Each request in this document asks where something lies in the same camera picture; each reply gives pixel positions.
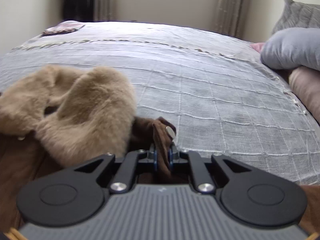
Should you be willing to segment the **brown coat with fur collar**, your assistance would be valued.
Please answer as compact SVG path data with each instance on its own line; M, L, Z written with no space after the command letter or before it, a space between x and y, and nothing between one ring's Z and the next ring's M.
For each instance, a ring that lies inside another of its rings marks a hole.
M216 191L201 194L171 174L176 127L137 107L111 67L48 65L2 91L1 239L319 239L318 185L213 153L200 156ZM157 171L110 193L125 156L151 146Z

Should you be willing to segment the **grey curtain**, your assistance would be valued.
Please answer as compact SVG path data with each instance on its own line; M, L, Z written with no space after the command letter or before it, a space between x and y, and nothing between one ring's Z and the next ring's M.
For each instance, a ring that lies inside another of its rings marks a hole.
M242 38L250 0L218 0L213 32Z
M105 22L112 20L113 0L94 0L94 22Z

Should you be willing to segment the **right grey curtain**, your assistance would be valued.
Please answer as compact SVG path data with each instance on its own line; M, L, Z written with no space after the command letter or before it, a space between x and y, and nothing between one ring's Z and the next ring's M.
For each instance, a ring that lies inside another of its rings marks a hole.
M242 38L250 0L218 0L213 32Z

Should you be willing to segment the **pink item behind pillow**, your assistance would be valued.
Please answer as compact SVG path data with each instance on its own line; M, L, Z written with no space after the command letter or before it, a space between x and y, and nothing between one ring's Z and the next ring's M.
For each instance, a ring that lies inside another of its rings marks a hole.
M264 42L259 42L259 43L253 43L250 45L251 48L253 48L255 51L257 51L258 53L261 53L261 51L263 50L265 43Z

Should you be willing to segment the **grey quilted headboard cushion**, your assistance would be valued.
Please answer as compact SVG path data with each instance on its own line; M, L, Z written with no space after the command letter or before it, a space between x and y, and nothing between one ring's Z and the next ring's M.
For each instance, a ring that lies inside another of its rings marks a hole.
M284 2L282 15L272 29L272 34L287 28L319 28L319 4L306 4L294 0Z

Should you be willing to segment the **left grey curtain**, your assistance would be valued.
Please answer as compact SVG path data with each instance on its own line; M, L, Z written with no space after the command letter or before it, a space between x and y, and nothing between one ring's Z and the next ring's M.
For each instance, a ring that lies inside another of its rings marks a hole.
M105 22L112 20L113 0L94 0L94 22Z

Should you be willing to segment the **grey checked bedspread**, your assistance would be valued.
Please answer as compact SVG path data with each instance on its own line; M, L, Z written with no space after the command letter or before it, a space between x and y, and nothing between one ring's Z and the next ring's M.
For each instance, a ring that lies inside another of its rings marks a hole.
M135 86L137 114L171 122L179 148L319 184L319 125L249 42L173 25L86 23L1 57L1 89L46 64L116 68Z

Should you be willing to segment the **light grey pillow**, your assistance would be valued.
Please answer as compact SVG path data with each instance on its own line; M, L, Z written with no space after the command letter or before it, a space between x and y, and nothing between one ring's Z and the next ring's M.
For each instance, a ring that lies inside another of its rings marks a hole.
M300 66L319 70L319 29L288 28L276 32L265 42L260 61L274 70Z

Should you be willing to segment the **pink beige pillow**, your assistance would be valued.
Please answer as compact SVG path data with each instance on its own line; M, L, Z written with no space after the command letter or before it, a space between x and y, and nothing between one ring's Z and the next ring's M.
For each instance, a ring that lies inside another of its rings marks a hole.
M289 75L289 85L319 122L319 71L304 66L298 67Z

